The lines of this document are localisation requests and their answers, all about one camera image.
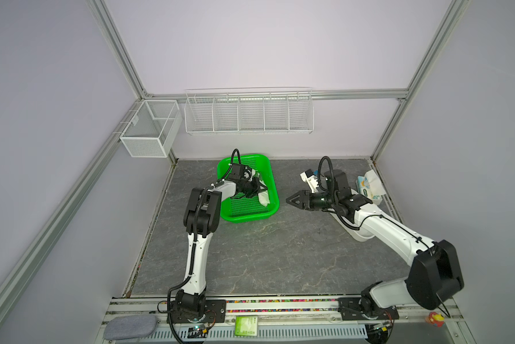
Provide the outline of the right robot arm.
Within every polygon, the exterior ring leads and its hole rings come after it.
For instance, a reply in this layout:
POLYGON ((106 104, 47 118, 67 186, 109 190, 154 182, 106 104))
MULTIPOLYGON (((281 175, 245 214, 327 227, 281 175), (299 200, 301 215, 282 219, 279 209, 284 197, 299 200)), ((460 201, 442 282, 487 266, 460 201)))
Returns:
POLYGON ((288 204, 329 213, 355 240, 377 238, 410 267, 407 277, 376 282, 362 291, 359 311, 366 318, 377 318, 398 305, 417 304, 434 310, 464 288, 454 245, 423 236, 385 214, 370 198, 353 190, 346 174, 338 169, 325 173, 325 186, 310 169, 300 177, 308 187, 289 196, 288 204))

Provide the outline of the white paper napkin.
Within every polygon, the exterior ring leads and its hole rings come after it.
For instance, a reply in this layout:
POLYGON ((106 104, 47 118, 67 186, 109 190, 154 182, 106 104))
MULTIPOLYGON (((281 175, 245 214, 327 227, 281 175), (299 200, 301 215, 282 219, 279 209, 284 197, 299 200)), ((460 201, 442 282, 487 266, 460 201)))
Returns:
POLYGON ((270 197, 267 185, 257 172, 254 174, 252 180, 257 183, 257 198, 260 204, 264 207, 268 206, 270 204, 270 197))

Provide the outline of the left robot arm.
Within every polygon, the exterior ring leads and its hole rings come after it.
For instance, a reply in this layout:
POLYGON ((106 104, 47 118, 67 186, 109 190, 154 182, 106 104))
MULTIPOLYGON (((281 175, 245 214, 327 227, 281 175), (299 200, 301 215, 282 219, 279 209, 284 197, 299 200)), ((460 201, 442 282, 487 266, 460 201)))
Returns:
POLYGON ((167 313, 202 319, 206 312, 207 260, 209 246, 219 226, 221 204, 239 194, 255 198, 268 191, 260 173, 248 165, 230 163, 223 177, 204 188, 194 188, 184 213, 188 255, 184 280, 171 287, 167 313))

